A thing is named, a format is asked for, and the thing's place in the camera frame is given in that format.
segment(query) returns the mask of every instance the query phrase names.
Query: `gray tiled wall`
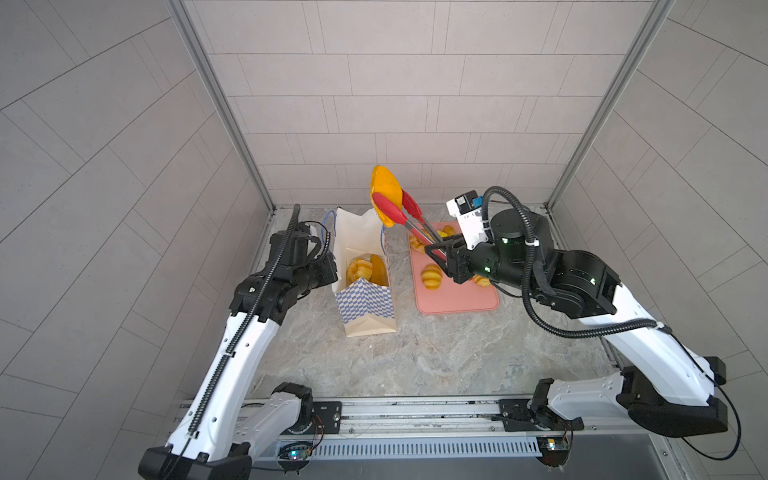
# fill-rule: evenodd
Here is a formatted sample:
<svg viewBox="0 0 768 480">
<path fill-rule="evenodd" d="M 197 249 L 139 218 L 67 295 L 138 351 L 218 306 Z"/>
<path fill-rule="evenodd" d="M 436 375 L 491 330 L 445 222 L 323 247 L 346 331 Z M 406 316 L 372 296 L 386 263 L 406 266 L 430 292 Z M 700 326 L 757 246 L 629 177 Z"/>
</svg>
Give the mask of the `gray tiled wall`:
<svg viewBox="0 0 768 480">
<path fill-rule="evenodd" d="M 701 458 L 712 479 L 768 476 L 766 23 L 762 0 L 678 0 L 554 211 L 571 248 L 725 359 L 743 452 Z M 734 440 L 691 439 L 705 452 Z"/>
<path fill-rule="evenodd" d="M 136 479 L 266 207 L 161 0 L 2 5 L 0 477 Z"/>
<path fill-rule="evenodd" d="M 278 204 L 543 203 L 650 2 L 187 0 Z"/>
</svg>

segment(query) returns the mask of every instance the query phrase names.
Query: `pink cutting board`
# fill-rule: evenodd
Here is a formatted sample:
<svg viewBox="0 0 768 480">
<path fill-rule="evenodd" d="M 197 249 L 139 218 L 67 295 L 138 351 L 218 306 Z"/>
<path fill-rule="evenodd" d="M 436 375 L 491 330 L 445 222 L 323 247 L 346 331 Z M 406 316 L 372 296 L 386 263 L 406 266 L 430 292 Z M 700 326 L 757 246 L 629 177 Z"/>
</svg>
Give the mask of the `pink cutting board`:
<svg viewBox="0 0 768 480">
<path fill-rule="evenodd" d="M 456 232 L 461 232 L 458 222 L 436 222 L 432 224 L 437 230 L 445 225 L 452 225 Z M 498 308 L 498 293 L 493 286 L 479 286 L 471 280 L 461 285 L 454 283 L 452 278 L 444 273 L 442 283 L 437 290 L 428 290 L 422 283 L 422 270 L 434 261 L 426 253 L 420 253 L 411 247 L 411 268 L 413 270 L 413 286 L 416 294 L 416 307 L 425 315 L 438 313 L 481 312 Z"/>
</svg>

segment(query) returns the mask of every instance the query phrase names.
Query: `marble table surface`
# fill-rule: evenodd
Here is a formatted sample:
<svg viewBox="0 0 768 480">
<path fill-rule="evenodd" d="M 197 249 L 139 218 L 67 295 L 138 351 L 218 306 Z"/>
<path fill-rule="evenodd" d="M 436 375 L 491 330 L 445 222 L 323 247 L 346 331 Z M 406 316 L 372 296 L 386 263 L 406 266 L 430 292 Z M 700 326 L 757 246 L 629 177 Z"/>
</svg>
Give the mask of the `marble table surface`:
<svg viewBox="0 0 768 480">
<path fill-rule="evenodd" d="M 502 208 L 494 206 L 493 210 Z M 366 208 L 347 210 L 361 214 Z M 288 224 L 278 209 L 271 233 Z M 327 208 L 303 208 L 300 220 L 322 220 Z M 452 220 L 427 206 L 432 221 Z M 539 379 L 590 379 L 612 372 L 599 339 L 563 339 L 528 318 L 519 299 L 501 295 L 497 310 L 424 315 L 416 309 L 404 227 L 386 231 L 398 332 L 347 338 L 330 286 L 314 290 L 286 315 L 261 360 L 250 398 L 266 398 L 281 382 L 310 386 L 315 397 L 443 396 L 533 393 Z M 260 270 L 268 252 L 257 262 Z M 338 266 L 340 271 L 346 265 Z M 535 303 L 561 328 L 580 323 Z"/>
</svg>

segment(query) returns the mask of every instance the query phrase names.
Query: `blue checkered paper bag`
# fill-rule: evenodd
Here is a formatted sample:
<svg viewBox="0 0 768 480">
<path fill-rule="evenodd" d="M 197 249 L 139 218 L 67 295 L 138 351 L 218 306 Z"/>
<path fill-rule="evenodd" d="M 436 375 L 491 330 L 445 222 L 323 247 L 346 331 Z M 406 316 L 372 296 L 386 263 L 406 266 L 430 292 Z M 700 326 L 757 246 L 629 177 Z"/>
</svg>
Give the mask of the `blue checkered paper bag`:
<svg viewBox="0 0 768 480">
<path fill-rule="evenodd" d="M 355 215 L 339 208 L 336 212 L 336 240 L 333 255 L 339 280 L 331 285 L 347 336 L 375 335 L 397 331 L 392 288 L 361 278 L 346 284 L 346 268 L 355 259 L 380 255 L 386 262 L 381 242 L 382 224 L 374 209 Z"/>
</svg>

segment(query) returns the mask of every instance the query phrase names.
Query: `black cable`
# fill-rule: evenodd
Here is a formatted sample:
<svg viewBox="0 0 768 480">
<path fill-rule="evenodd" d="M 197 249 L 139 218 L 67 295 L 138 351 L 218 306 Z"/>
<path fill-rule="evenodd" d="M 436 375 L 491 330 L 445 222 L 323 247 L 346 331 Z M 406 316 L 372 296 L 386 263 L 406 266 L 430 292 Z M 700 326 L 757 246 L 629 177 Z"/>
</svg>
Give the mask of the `black cable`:
<svg viewBox="0 0 768 480">
<path fill-rule="evenodd" d="M 275 270 L 277 270 L 277 265 L 280 263 L 280 259 L 283 258 L 283 254 L 285 253 L 285 250 L 288 247 L 288 241 L 293 235 L 293 232 L 296 230 L 296 227 L 299 225 L 300 211 L 301 211 L 301 206 L 299 204 L 294 204 L 293 214 L 291 215 L 290 222 L 288 222 L 288 228 L 286 229 L 287 235 L 283 236 L 283 239 L 280 241 L 280 245 L 277 247 L 275 258 L 272 260 L 272 263 L 270 264 L 269 269 L 266 272 L 266 275 L 264 276 L 264 279 L 261 283 L 261 288 L 259 288 L 259 293 L 256 296 L 256 300 L 253 302 L 253 306 L 250 307 L 250 311 L 248 312 L 247 315 L 245 315 L 243 322 L 237 328 L 237 331 L 235 332 L 235 334 L 232 335 L 232 339 L 230 340 L 229 346 L 227 347 L 227 349 L 224 351 L 224 354 L 219 359 L 219 362 L 216 365 L 216 369 L 214 370 L 213 375 L 210 376 L 210 381 L 208 382 L 208 385 L 206 385 L 205 387 L 203 396 L 200 397 L 200 404 L 198 405 L 197 410 L 195 411 L 194 416 L 192 417 L 192 421 L 190 422 L 190 426 L 187 429 L 187 432 L 189 433 L 189 435 L 194 435 L 194 433 L 197 431 L 197 427 L 199 427 L 200 423 L 203 421 L 203 415 L 205 415 L 205 410 L 208 407 L 208 402 L 210 402 L 210 397 L 214 394 L 214 390 L 216 389 L 216 385 L 218 384 L 219 379 L 221 378 L 221 374 L 224 371 L 224 367 L 227 366 L 227 362 L 230 361 L 230 357 L 234 354 L 234 351 L 235 351 L 235 348 L 237 347 L 238 342 L 243 337 L 245 330 L 248 328 L 251 321 L 256 315 L 256 308 L 259 306 L 261 299 L 264 296 L 264 292 L 266 292 L 266 287 L 270 284 L 270 281 L 272 281 L 272 277 L 275 274 Z"/>
<path fill-rule="evenodd" d="M 561 336 L 567 339 L 588 339 L 596 336 L 614 335 L 615 333 L 628 332 L 629 330 L 639 328 L 657 328 L 658 324 L 655 320 L 651 319 L 633 319 L 627 322 L 615 323 L 613 325 L 599 326 L 593 329 L 583 330 L 565 330 L 559 329 L 556 326 L 552 326 L 546 323 L 533 309 L 531 305 L 531 275 L 533 272 L 533 262 L 536 252 L 536 246 L 534 242 L 536 237 L 533 234 L 533 226 L 531 225 L 531 219 L 528 218 L 526 208 L 520 203 L 520 200 L 504 187 L 490 187 L 485 191 L 482 196 L 482 224 L 485 230 L 485 235 L 490 241 L 493 241 L 493 233 L 491 232 L 491 224 L 488 220 L 488 202 L 491 200 L 491 195 L 498 194 L 504 197 L 509 204 L 511 204 L 515 210 L 518 211 L 520 219 L 522 220 L 523 233 L 525 235 L 525 261 L 523 262 L 523 273 L 520 279 L 520 291 L 522 293 L 523 306 L 525 312 L 534 323 L 540 326 L 553 335 Z"/>
<path fill-rule="evenodd" d="M 511 296 L 512 298 L 522 298 L 522 295 L 515 295 L 513 293 L 509 293 L 507 290 L 504 290 L 494 280 L 488 280 L 488 281 L 491 282 L 491 285 L 496 287 L 496 290 L 498 290 L 501 293 L 504 293 L 506 296 Z"/>
<path fill-rule="evenodd" d="M 733 402 L 730 401 L 730 398 L 728 398 L 728 395 L 725 393 L 725 390 L 723 390 L 723 387 L 718 385 L 717 382 L 715 382 L 712 379 L 712 377 L 707 375 L 707 372 L 704 372 L 704 369 L 701 368 L 701 365 L 699 365 L 699 363 L 693 358 L 693 356 L 690 354 L 690 352 L 688 352 L 688 349 L 685 348 L 685 345 L 683 345 L 683 343 L 680 340 L 678 340 L 677 337 L 673 333 L 668 333 L 668 335 L 671 336 L 674 339 L 675 342 L 677 342 L 677 345 L 679 345 L 681 349 L 683 349 L 685 354 L 688 355 L 688 358 L 690 359 L 691 362 L 694 363 L 696 368 L 698 368 L 699 371 L 702 372 L 704 374 L 704 376 L 706 376 L 707 379 L 710 382 L 712 382 L 713 385 L 715 385 L 717 387 L 718 390 L 720 390 L 720 393 L 723 394 L 723 397 L 725 397 L 725 400 L 728 401 L 728 405 L 730 405 L 731 410 L 733 410 L 733 416 L 736 418 L 736 430 L 737 430 L 737 432 L 736 432 L 736 444 L 733 446 L 733 450 L 731 450 L 730 453 L 728 455 L 725 455 L 724 457 L 713 457 L 713 456 L 707 455 L 706 453 L 702 452 L 701 450 L 699 450 L 696 447 L 694 447 L 693 445 L 691 445 L 690 442 L 688 442 L 688 439 L 686 439 L 684 437 L 683 437 L 683 442 L 686 442 L 686 444 L 689 447 L 691 447 L 694 450 L 694 452 L 698 453 L 699 455 L 701 455 L 703 457 L 708 458 L 709 460 L 718 460 L 718 461 L 727 460 L 727 459 L 731 458 L 732 456 L 734 456 L 736 454 L 736 450 L 738 450 L 739 449 L 739 445 L 741 445 L 741 419 L 739 418 L 739 413 L 736 411 L 736 406 L 733 404 Z"/>
<path fill-rule="evenodd" d="M 173 465 L 170 466 L 170 469 L 168 470 L 168 473 L 163 477 L 163 480 L 168 480 L 170 476 L 173 475 L 174 470 L 176 469 L 177 465 L 179 465 L 179 460 L 181 460 L 181 457 L 184 456 L 184 452 L 187 451 L 187 447 L 189 446 L 191 440 L 192 437 L 187 439 L 187 443 L 184 444 L 184 448 L 181 449 L 181 453 L 178 457 L 176 457 L 176 460 L 174 460 Z"/>
</svg>

